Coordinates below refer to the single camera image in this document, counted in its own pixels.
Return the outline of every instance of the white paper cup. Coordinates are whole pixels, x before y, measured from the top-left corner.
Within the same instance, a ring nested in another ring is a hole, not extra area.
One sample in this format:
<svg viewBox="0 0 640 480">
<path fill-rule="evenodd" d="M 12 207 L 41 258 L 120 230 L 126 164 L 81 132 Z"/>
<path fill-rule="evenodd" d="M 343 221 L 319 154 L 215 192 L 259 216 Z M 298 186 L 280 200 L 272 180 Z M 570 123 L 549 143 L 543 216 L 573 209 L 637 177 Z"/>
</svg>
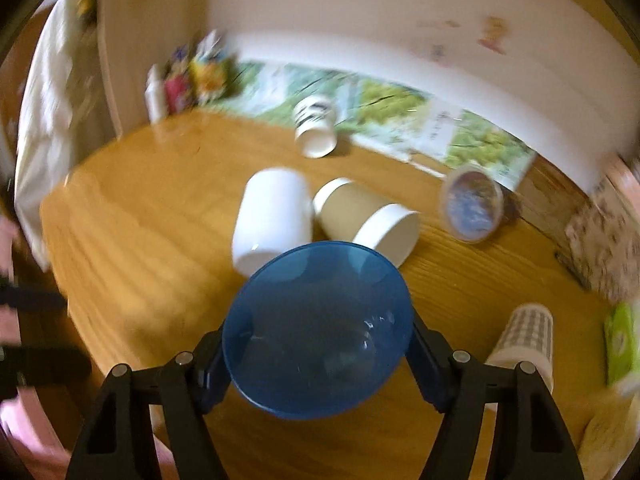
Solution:
<svg viewBox="0 0 640 480">
<path fill-rule="evenodd" d="M 306 158 L 328 155 L 337 146 L 336 113 L 331 99 L 324 96 L 303 99 L 293 110 L 293 120 L 296 144 Z"/>
<path fill-rule="evenodd" d="M 373 249 L 399 267 L 420 237 L 420 215 L 348 178 L 337 178 L 314 198 L 316 217 L 332 240 Z"/>
<path fill-rule="evenodd" d="M 494 351 L 486 364 L 514 369 L 519 362 L 535 365 L 549 392 L 554 390 L 554 318 L 548 308 L 538 303 L 526 303 L 511 314 Z M 488 408 L 497 409 L 496 404 Z"/>
<path fill-rule="evenodd" d="M 286 251 L 311 243 L 313 207 L 305 177 L 287 168 L 254 174 L 244 189 L 231 246 L 245 277 Z"/>
</svg>

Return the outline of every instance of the nature poster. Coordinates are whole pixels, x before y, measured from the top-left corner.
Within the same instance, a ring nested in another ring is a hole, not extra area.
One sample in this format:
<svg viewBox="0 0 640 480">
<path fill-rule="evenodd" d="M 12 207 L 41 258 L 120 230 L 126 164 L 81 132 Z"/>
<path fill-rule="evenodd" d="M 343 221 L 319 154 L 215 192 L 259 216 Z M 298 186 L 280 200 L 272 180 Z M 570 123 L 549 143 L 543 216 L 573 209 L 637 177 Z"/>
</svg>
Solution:
<svg viewBox="0 0 640 480">
<path fill-rule="evenodd" d="M 334 101 L 336 130 L 355 144 L 405 162 L 415 153 L 452 168 L 475 162 L 509 189 L 518 185 L 535 156 L 491 122 L 414 88 L 295 64 L 250 61 L 236 70 L 227 97 L 212 110 L 293 128 L 296 104 L 322 94 Z M 444 108 L 454 111 L 444 113 Z"/>
</svg>

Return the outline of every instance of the colorful packaging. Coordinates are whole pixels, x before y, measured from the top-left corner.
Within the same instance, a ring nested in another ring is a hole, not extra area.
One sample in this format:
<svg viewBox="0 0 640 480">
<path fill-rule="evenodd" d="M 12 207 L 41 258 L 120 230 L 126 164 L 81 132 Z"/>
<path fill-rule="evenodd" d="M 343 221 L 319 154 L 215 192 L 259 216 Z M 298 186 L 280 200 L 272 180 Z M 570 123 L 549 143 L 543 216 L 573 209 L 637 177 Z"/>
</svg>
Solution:
<svg viewBox="0 0 640 480">
<path fill-rule="evenodd" d="M 214 30 L 200 42 L 190 63 L 199 105 L 215 101 L 225 93 L 230 63 L 222 47 L 222 37 Z"/>
<path fill-rule="evenodd" d="M 171 115 L 193 107 L 193 88 L 189 80 L 189 47 L 177 49 L 169 62 L 164 80 L 167 104 Z"/>
<path fill-rule="evenodd" d="M 607 385 L 634 390 L 640 372 L 640 303 L 620 303 L 604 323 Z"/>
</svg>

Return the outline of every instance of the wooden tabletop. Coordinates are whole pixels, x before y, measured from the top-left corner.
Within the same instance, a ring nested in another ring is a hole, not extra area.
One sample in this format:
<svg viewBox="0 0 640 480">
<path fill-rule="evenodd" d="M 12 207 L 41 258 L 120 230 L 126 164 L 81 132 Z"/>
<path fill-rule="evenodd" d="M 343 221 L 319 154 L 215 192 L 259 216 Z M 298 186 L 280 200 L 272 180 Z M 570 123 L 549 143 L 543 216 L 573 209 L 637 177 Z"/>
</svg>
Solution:
<svg viewBox="0 0 640 480">
<path fill-rule="evenodd" d="M 580 439 L 587 400 L 604 388 L 607 306 L 560 267 L 548 238 L 520 220 L 489 242 L 462 244 L 441 226 L 436 178 L 350 146 L 308 160 L 293 131 L 199 111 L 111 143 L 42 204 L 55 277 L 103 373 L 119 362 L 164 364 L 219 326 L 244 282 L 230 254 L 242 191 L 271 166 L 302 171 L 313 192 L 346 176 L 421 211 L 420 241 L 401 271 L 418 313 L 453 348 L 484 360 L 514 308 L 546 305 L 555 318 L 554 398 Z M 441 416 L 402 362 L 375 396 L 339 416 L 279 420 L 232 387 L 206 420 L 232 479 L 410 480 Z M 484 478 L 493 424 L 488 413 L 473 478 Z"/>
</svg>

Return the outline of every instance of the transparent blue bowl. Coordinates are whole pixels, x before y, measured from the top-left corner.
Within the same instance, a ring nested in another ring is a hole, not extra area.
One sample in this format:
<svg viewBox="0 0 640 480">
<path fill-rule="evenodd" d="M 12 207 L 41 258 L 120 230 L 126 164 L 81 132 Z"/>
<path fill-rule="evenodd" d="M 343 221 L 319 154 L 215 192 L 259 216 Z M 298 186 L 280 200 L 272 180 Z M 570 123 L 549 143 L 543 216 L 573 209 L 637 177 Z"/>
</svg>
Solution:
<svg viewBox="0 0 640 480">
<path fill-rule="evenodd" d="M 344 412 L 375 393 L 404 355 L 414 310 L 398 270 L 348 242 L 277 257 L 239 292 L 222 333 L 238 390 L 281 418 Z"/>
</svg>

